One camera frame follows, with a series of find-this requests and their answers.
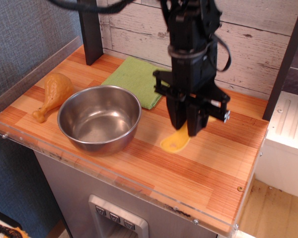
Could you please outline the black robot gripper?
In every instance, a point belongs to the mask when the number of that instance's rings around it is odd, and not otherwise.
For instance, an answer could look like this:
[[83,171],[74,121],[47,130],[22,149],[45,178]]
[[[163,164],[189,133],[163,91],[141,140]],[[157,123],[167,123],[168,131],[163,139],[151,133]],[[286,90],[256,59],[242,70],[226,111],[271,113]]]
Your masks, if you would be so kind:
[[187,120],[189,136],[205,128],[209,116],[222,121],[229,118],[230,96],[215,84],[218,44],[213,30],[204,29],[200,17],[168,19],[172,71],[158,71],[155,90],[166,97],[173,127],[178,130]]

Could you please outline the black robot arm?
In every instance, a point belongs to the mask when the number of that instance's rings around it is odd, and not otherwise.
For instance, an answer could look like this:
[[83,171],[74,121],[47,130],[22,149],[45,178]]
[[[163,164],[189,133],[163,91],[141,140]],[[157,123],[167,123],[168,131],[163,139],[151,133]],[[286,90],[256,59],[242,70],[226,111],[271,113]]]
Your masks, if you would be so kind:
[[221,11],[213,0],[161,1],[169,32],[168,53],[172,71],[156,70],[155,91],[166,97],[168,113],[175,129],[187,126],[196,136],[209,117],[229,119],[229,95],[216,84],[218,44],[226,44],[215,34]]

